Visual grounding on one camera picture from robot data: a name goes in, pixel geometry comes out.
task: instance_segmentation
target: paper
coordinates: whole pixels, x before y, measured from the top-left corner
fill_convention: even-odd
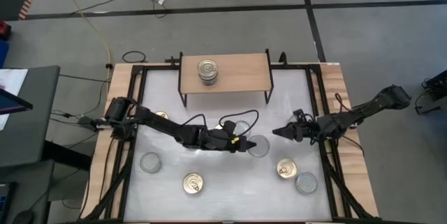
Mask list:
[[[0,89],[4,89],[12,95],[17,96],[28,70],[0,70]],[[0,130],[5,128],[9,114],[0,115]]]

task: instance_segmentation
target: yellow cable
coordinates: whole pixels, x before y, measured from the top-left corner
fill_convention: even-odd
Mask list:
[[[84,18],[90,24],[92,29],[96,32],[96,35],[98,35],[99,39],[103,42],[103,44],[105,46],[105,49],[107,50],[107,58],[108,58],[107,63],[110,64],[111,63],[111,60],[110,60],[110,50],[109,50],[109,47],[108,47],[104,37],[102,37],[102,35],[99,33],[98,29],[96,29],[96,27],[93,26],[93,24],[84,16],[84,13],[82,12],[81,7],[79,7],[77,1],[73,0],[73,3],[75,3],[76,7],[78,8],[79,13],[81,14],[82,18]],[[110,79],[110,69],[108,68],[107,69],[107,79],[106,80],[108,81],[109,79]],[[107,83],[107,85],[105,86],[105,91],[106,91],[107,94],[109,94],[109,86],[110,86],[110,83]]]

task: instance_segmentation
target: can lid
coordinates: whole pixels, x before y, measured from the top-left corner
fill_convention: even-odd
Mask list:
[[[238,136],[238,135],[241,135],[246,130],[248,130],[249,128],[250,128],[250,125],[246,121],[239,120],[239,121],[236,121],[236,128],[233,131],[233,133],[234,133],[234,135]],[[245,133],[244,136],[249,137],[250,131]]]
[[[161,167],[160,156],[154,152],[148,152],[141,157],[140,167],[143,171],[150,174],[158,172]]]
[[[300,193],[308,195],[318,188],[316,177],[310,172],[303,172],[296,178],[296,188]]]
[[[250,155],[255,158],[262,158],[268,154],[270,150],[270,143],[268,139],[262,135],[255,135],[250,137],[249,141],[256,143],[255,147],[248,149]]]
[[[285,158],[278,162],[277,172],[283,179],[290,179],[296,176],[298,169],[293,160],[290,158]]]
[[[197,65],[197,69],[201,77],[212,77],[217,74],[217,64],[213,60],[202,60]]]
[[[165,118],[165,119],[169,119],[169,117],[168,117],[168,115],[166,114],[166,112],[159,111],[159,112],[155,112],[155,114],[157,114],[157,115],[159,115],[160,117],[163,117],[163,118]]]
[[[202,190],[203,179],[199,174],[191,173],[183,179],[183,189],[187,193],[198,193]]]

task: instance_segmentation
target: blue container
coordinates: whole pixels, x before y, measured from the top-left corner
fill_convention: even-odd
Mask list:
[[[3,63],[5,62],[8,50],[9,50],[9,44],[3,40],[0,40],[0,68],[3,67]]]

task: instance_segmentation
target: table leg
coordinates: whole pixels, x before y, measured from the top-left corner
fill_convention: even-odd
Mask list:
[[[70,165],[82,170],[90,170],[91,157],[62,147],[50,141],[43,145],[42,159],[54,160],[56,163]]]

